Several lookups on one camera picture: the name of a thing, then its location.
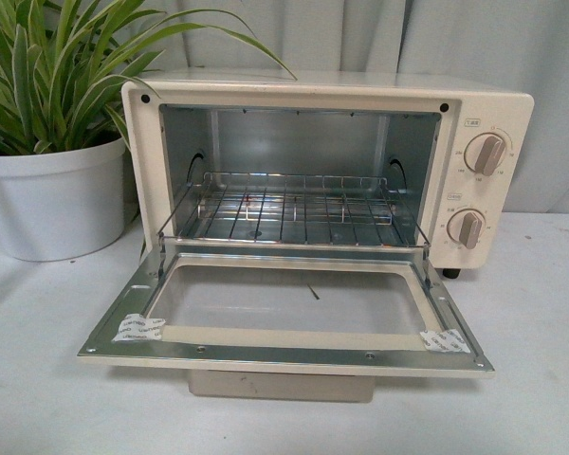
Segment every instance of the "potted plant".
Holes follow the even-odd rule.
[[[250,35],[173,19],[142,0],[0,0],[0,243],[29,261],[100,249],[123,230],[122,161],[127,140],[120,89],[160,55],[156,41],[215,28],[285,66]],[[55,13],[55,25],[46,21]],[[142,21],[129,39],[119,30]]]

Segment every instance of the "white table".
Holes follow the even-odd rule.
[[[199,398],[182,371],[82,364],[141,237],[46,264],[0,249],[0,454],[569,454],[569,215],[505,214],[487,265],[447,281],[495,379],[386,378],[369,404]]]

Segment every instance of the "control knob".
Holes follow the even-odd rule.
[[[489,177],[502,163],[505,141],[491,133],[479,135],[470,141],[464,153],[466,165],[476,173]]]
[[[474,209],[458,211],[451,217],[447,226],[450,238],[467,249],[476,247],[483,230],[485,230],[485,217]]]

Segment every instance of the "knob label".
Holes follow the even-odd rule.
[[[464,126],[476,128],[477,126],[481,126],[481,120],[479,118],[466,118]]]

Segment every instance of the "control panel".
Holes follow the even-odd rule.
[[[430,257],[435,267],[485,263],[532,108],[528,96],[465,100],[460,106],[433,218]]]

